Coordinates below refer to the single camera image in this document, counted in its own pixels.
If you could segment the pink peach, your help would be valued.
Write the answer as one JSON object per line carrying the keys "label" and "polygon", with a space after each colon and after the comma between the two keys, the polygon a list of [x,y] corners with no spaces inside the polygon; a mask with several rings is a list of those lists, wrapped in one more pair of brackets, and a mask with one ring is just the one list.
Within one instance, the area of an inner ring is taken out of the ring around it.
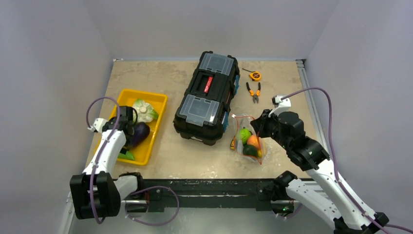
{"label": "pink peach", "polygon": [[247,145],[254,146],[254,147],[257,148],[257,149],[260,149],[260,140],[259,140],[259,138],[258,138],[256,135],[251,135],[251,136],[248,138],[246,144],[247,144]]}

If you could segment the purple eggplant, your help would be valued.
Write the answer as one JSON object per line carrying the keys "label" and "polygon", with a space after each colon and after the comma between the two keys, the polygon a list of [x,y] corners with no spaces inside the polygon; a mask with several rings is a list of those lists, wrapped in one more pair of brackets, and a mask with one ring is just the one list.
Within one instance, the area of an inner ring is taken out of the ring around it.
{"label": "purple eggplant", "polygon": [[145,122],[139,122],[135,128],[131,137],[129,147],[135,148],[141,144],[150,134],[150,127]]}

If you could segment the small green cabbage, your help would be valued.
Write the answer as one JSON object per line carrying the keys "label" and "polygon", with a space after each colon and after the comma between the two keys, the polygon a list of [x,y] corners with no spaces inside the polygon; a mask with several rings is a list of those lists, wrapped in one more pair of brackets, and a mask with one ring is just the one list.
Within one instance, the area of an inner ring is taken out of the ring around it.
{"label": "small green cabbage", "polygon": [[236,140],[240,140],[242,144],[246,144],[248,139],[252,136],[252,132],[247,128],[240,129],[235,135]]}

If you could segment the clear zip top bag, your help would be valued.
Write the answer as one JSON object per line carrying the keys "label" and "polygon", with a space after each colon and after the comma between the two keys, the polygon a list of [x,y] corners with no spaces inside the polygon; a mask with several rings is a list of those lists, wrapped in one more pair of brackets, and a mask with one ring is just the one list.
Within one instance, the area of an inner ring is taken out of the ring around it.
{"label": "clear zip top bag", "polygon": [[251,161],[262,165],[266,155],[266,144],[258,137],[258,132],[253,128],[251,115],[231,115],[235,134],[230,144],[230,149]]}

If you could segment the dark green avocado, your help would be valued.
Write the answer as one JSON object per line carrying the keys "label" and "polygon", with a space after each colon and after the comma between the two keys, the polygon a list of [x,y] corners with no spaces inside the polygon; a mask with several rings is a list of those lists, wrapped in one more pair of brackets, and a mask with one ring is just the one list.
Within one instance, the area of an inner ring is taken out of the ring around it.
{"label": "dark green avocado", "polygon": [[244,145],[243,151],[242,151],[244,156],[252,156],[252,157],[258,157],[258,149],[253,146],[253,145]]}

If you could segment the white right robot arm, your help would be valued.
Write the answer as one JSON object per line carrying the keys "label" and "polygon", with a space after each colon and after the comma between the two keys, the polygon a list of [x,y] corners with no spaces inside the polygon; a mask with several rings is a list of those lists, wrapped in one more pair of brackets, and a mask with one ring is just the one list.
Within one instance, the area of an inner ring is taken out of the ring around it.
{"label": "white right robot arm", "polygon": [[305,188],[304,183],[286,171],[287,180],[274,184],[274,194],[287,196],[301,202],[323,219],[335,234],[374,234],[389,223],[382,212],[375,212],[363,202],[340,175],[335,174],[335,165],[324,147],[308,137],[304,122],[294,112],[279,115],[264,110],[251,121],[259,137],[269,137],[282,146],[288,158],[306,172],[325,192],[326,197]]}

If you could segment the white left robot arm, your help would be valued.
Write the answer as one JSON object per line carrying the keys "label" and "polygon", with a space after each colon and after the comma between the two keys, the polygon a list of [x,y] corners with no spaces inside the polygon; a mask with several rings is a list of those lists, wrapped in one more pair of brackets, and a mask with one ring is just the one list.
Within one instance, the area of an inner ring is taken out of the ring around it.
{"label": "white left robot arm", "polygon": [[72,176],[70,189],[78,219],[117,216],[121,201],[129,195],[140,199],[145,194],[144,184],[138,182],[139,173],[122,175],[113,180],[111,172],[121,151],[130,144],[137,124],[137,111],[120,106],[110,120],[96,118],[89,130],[101,134],[101,141],[92,161],[79,175]]}

